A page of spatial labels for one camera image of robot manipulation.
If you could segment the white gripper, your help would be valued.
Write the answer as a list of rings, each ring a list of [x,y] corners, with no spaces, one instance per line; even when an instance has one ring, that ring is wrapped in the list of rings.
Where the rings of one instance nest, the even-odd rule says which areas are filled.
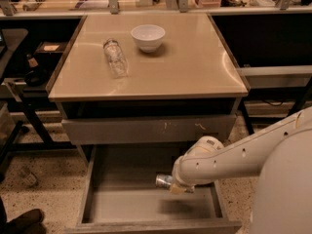
[[[192,186],[207,184],[209,182],[207,178],[204,178],[204,174],[199,170],[197,165],[188,164],[181,159],[175,161],[172,176],[175,184],[170,186],[170,192],[175,195],[193,193],[195,188]]]

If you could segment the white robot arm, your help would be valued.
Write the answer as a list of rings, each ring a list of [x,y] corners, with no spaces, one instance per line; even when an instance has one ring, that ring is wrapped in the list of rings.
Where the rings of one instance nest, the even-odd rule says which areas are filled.
[[[170,191],[257,176],[250,234],[312,234],[312,108],[233,144],[201,137],[174,164]]]

